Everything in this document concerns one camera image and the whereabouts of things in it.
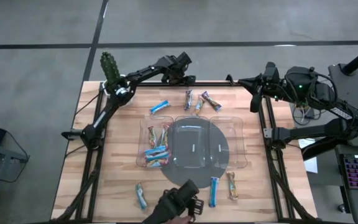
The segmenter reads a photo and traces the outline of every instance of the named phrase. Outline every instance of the blue wrapper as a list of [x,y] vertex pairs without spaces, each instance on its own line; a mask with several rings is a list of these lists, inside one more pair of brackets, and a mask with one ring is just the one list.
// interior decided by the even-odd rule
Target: blue wrapper
[[190,109],[192,96],[193,96],[193,90],[186,90],[185,110]]
[[216,192],[218,191],[219,178],[211,177],[211,195],[209,196],[209,206],[216,206]]
[[146,211],[147,203],[146,200],[144,199],[142,185],[140,183],[136,184],[135,190],[136,190],[137,201],[139,202],[140,209],[142,209],[142,211]]
[[149,162],[149,161],[152,161],[152,160],[155,160],[155,159],[167,159],[169,158],[169,152],[161,152],[155,156],[146,156],[146,161]]
[[156,159],[147,163],[146,167],[162,167],[168,165],[168,159]]
[[155,114],[155,112],[159,111],[162,108],[166,108],[167,106],[170,106],[170,105],[169,105],[168,100],[165,100],[165,101],[159,103],[158,105],[154,106],[153,108],[151,108],[150,113]]
[[155,147],[154,149],[147,149],[144,151],[144,154],[146,156],[149,156],[151,154],[154,154],[154,153],[159,153],[159,152],[165,152],[167,148],[165,146],[158,146],[158,147]]
[[201,95],[206,101],[208,101],[208,103],[210,103],[210,105],[214,108],[214,110],[216,112],[218,112],[221,108],[222,105],[220,105],[219,103],[217,103],[216,101],[212,100],[212,98],[208,95],[208,92],[205,91],[202,95]]

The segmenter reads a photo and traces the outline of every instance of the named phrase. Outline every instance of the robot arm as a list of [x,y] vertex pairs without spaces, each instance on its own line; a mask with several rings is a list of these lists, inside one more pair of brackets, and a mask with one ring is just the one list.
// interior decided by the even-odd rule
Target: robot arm
[[100,144],[103,127],[120,106],[125,105],[135,95],[136,87],[144,80],[163,74],[161,81],[170,85],[191,85],[195,76],[185,76],[185,71],[191,63],[189,56],[183,52],[179,57],[164,56],[155,64],[132,72],[126,77],[119,78],[109,86],[110,98],[102,112],[93,124],[87,125],[80,134],[80,138],[88,149],[96,149]]
[[328,84],[319,82],[318,77],[333,81],[314,71],[314,68],[292,67],[284,78],[280,78],[277,67],[269,62],[265,72],[254,78],[238,80],[252,94],[251,112],[258,112],[262,102],[262,96],[294,103],[295,106],[310,106],[317,110],[328,110],[339,118],[328,124],[307,128],[273,128],[265,129],[264,134],[270,139],[272,147],[284,148],[286,143],[294,139],[317,138],[326,136],[303,149],[304,160],[332,149],[337,144],[358,136],[358,109],[349,105],[337,97],[335,85],[331,88]]

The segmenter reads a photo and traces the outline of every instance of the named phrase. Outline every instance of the cable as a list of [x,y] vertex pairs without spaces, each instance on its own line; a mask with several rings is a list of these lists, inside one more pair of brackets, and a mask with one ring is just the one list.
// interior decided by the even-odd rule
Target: cable
[[106,85],[96,96],[94,96],[89,102],[87,102],[85,104],[85,106],[81,107],[81,109],[79,109],[77,112],[75,112],[74,116],[77,115],[79,112],[81,112],[84,108],[86,108],[90,103],[92,103],[92,101],[94,101],[94,99],[96,99],[98,96],[100,96],[100,94],[103,93],[103,91],[107,88],[110,87],[111,85],[116,84],[116,83],[110,83],[109,85]]
[[353,119],[352,119],[351,124],[346,127],[344,133],[346,133],[346,132],[349,130],[349,127],[353,126],[354,120],[356,120],[356,118],[354,117],[354,112],[353,112],[352,110],[348,110],[348,111],[350,111],[350,112],[352,113]]
[[287,93],[287,91],[284,90],[284,88],[276,83],[271,83],[271,85],[277,86],[279,88],[281,88],[281,90],[283,90],[283,92],[286,94],[286,96],[288,97],[288,99],[290,99],[292,101],[292,103],[294,102],[294,100],[290,97],[290,95]]
[[301,149],[301,147],[293,145],[293,144],[287,144],[287,146],[293,146],[293,147],[297,147],[298,149]]
[[306,118],[306,114],[308,114],[309,113],[309,111],[310,111],[310,109],[311,109],[311,107],[309,106],[309,109],[305,112],[305,110],[304,109],[302,109],[303,110],[303,117],[302,117],[302,122],[303,122],[303,120],[305,120],[305,118]]
[[284,79],[285,79],[285,81],[287,81],[287,83],[288,83],[289,86],[291,87],[292,92],[293,92],[293,94],[294,94],[294,96],[295,96],[295,103],[298,104],[298,102],[299,102],[298,94],[296,93],[295,87],[292,85],[292,82],[291,82],[291,81],[288,79],[288,77],[287,77],[287,75],[289,75],[289,74],[286,74],[286,75],[284,76]]
[[75,152],[75,151],[77,151],[77,150],[79,150],[79,149],[82,149],[84,146],[85,146],[85,145],[80,146],[80,147],[78,147],[78,148],[72,150],[71,152],[67,153],[67,154],[65,155],[65,158],[66,158],[68,155],[70,155],[71,153],[73,153],[73,152]]
[[295,119],[295,116],[294,116],[295,110],[296,110],[296,106],[294,106],[293,111],[292,111],[292,119],[295,121],[296,124],[299,124],[300,126],[304,126],[304,125],[307,125],[308,123],[310,123],[310,119],[307,120],[307,123],[299,123]]
[[0,181],[2,182],[7,182],[7,183],[14,183],[18,180],[18,178],[20,177],[20,175],[22,174],[24,168],[26,167],[27,163],[29,162],[30,156],[27,155],[27,152],[23,149],[23,147],[16,141],[15,137],[13,137],[13,135],[9,132],[6,131],[8,133],[8,135],[10,135],[13,138],[13,141],[17,144],[17,146],[19,146],[19,148],[21,149],[21,151],[25,154],[25,164],[23,166],[23,168],[20,170],[19,174],[17,175],[17,177],[14,180],[4,180],[4,179],[0,179]]
[[99,92],[96,96],[94,96],[94,98],[92,98],[92,100],[90,100],[89,102],[87,102],[87,103],[85,104],[85,106],[83,106],[81,109],[79,109],[79,110],[74,114],[74,116],[77,115],[79,112],[81,112],[81,110],[83,110],[84,108],[86,108],[90,103],[92,103],[92,101],[93,101],[94,99],[96,99],[96,98],[100,95],[100,93],[102,93],[102,92]]
[[335,98],[334,98],[333,102],[334,102],[334,103],[337,102],[337,100],[338,100],[338,90],[337,90],[337,88],[336,88],[336,85],[335,85],[335,83],[334,83],[334,80],[333,80],[332,78],[329,78],[329,77],[326,76],[326,75],[322,75],[322,74],[318,74],[318,73],[316,73],[316,75],[317,75],[317,76],[320,76],[320,77],[323,77],[323,78],[325,78],[325,79],[327,79],[327,80],[329,80],[329,81],[331,82],[331,84],[333,84],[334,93],[335,93]]
[[325,113],[325,112],[327,112],[327,110],[324,110],[323,112],[319,111],[318,114],[313,115],[313,118],[310,118],[310,117],[307,117],[307,116],[305,116],[305,118],[306,118],[306,119],[312,119],[312,120],[318,120],[318,119],[320,119],[321,115],[322,115],[323,113]]

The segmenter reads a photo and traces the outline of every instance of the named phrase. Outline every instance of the green cactus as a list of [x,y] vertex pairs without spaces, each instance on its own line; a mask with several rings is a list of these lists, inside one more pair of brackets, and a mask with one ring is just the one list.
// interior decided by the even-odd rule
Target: green cactus
[[117,62],[110,53],[103,52],[100,58],[100,65],[102,66],[104,75],[107,79],[108,87],[106,89],[111,93],[112,89],[114,88],[114,84],[118,81],[120,76],[117,68]]

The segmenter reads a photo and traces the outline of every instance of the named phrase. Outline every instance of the black cable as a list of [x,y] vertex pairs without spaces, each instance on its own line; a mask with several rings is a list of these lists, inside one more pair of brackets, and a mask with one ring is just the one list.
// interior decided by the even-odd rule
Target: black cable
[[30,156],[27,155],[27,152],[23,149],[23,147],[16,141],[15,137],[13,137],[13,135],[9,132],[6,131],[8,133],[8,135],[10,135],[13,138],[13,141],[17,144],[17,146],[19,146],[19,148],[21,149],[21,151],[25,154],[25,164],[23,166],[23,168],[20,170],[19,174],[16,176],[16,178],[14,180],[4,180],[4,179],[0,179],[0,181],[2,182],[7,182],[7,183],[14,183],[18,180],[18,178],[20,177],[20,175],[22,174],[24,168],[26,167],[27,163],[29,162]]
[[84,108],[86,108],[90,103],[92,103],[92,101],[94,101],[94,99],[96,99],[98,96],[100,96],[100,94],[103,93],[103,91],[107,88],[107,87],[110,87],[111,85],[113,85],[115,83],[110,83],[110,85],[106,85],[102,91],[100,91],[96,96],[94,96],[89,102],[87,102],[85,104],[85,106],[81,107],[81,109],[79,109],[77,112],[75,112],[74,116],[77,115],[79,112],[81,112],[81,110],[83,110]]
[[338,99],[338,90],[337,90],[337,88],[336,88],[336,85],[335,85],[335,83],[334,83],[334,80],[333,80],[332,78],[329,78],[329,77],[326,76],[326,75],[322,75],[322,74],[318,74],[318,73],[316,73],[316,75],[317,75],[317,76],[320,76],[320,77],[323,77],[323,78],[325,78],[325,79],[327,79],[327,80],[329,80],[329,81],[331,82],[331,84],[333,84],[334,93],[335,93],[335,98],[334,98],[333,102],[334,102],[334,103],[337,102],[337,99]]
[[284,88],[276,83],[271,83],[271,85],[277,86],[279,88],[281,88],[281,90],[286,94],[286,96],[288,97],[288,99],[290,99],[292,101],[292,103],[294,102],[294,100],[290,97],[290,95],[287,93],[287,91],[284,90]]
[[275,149],[274,149],[274,151],[276,152],[276,153],[275,153],[276,156],[275,156],[275,158],[274,158],[274,157],[273,157],[273,153],[271,153],[271,156],[272,156],[271,159],[272,159],[273,161],[278,161],[278,159],[277,159],[277,151],[276,151]]
[[327,112],[327,110],[324,110],[323,112],[319,111],[318,114],[313,115],[313,118],[306,117],[306,116],[305,116],[305,118],[306,118],[306,119],[312,119],[312,120],[318,120],[318,119],[320,119],[321,115],[322,115],[323,113],[325,113],[325,112]]
[[70,151],[69,153],[66,154],[65,158],[66,158],[68,155],[70,155],[71,153],[73,153],[73,152],[75,152],[75,151],[77,151],[77,150],[79,150],[79,149],[82,149],[83,147],[85,147],[85,145],[80,146],[80,147],[78,147],[78,148],[76,148],[76,149]]
[[301,149],[301,147],[293,145],[293,144],[287,144],[287,146],[293,146],[293,147],[297,147],[298,149]]
[[353,119],[352,119],[351,124],[346,127],[344,133],[346,133],[346,132],[349,130],[349,128],[350,128],[351,126],[353,126],[354,120],[356,120],[356,118],[354,117],[354,112],[353,112],[352,110],[349,110],[349,111],[352,113]]
[[292,111],[292,119],[295,121],[296,124],[299,124],[300,126],[304,126],[304,125],[307,125],[308,123],[310,123],[310,119],[307,120],[307,123],[299,123],[295,119],[295,116],[294,116],[295,110],[296,110],[296,106],[294,106],[293,111]]
[[298,102],[299,102],[298,94],[296,93],[295,87],[292,85],[292,82],[287,77],[287,75],[289,75],[289,74],[286,74],[284,76],[284,79],[287,81],[288,85],[291,87],[292,92],[293,92],[293,94],[295,96],[295,103],[298,104]]
[[96,99],[96,98],[100,95],[100,93],[102,93],[102,92],[99,92],[96,96],[94,96],[94,98],[92,98],[92,100],[90,100],[89,102],[87,102],[87,103],[85,104],[85,106],[83,106],[81,109],[79,109],[79,110],[74,114],[74,116],[77,115],[79,112],[81,112],[81,110],[83,110],[84,108],[86,108],[90,103],[92,103],[92,101],[93,101],[94,99]]

